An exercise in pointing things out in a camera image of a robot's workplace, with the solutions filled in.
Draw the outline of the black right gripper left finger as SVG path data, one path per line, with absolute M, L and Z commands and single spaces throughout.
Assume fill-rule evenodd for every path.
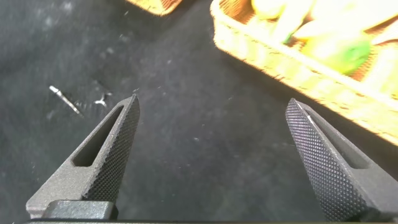
M 120 101 L 27 201 L 30 217 L 57 205 L 114 205 L 139 117 L 137 95 Z

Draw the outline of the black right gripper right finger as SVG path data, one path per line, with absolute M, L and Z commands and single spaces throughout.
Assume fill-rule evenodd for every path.
M 392 176 L 308 105 L 290 99 L 285 118 L 328 221 L 397 221 Z

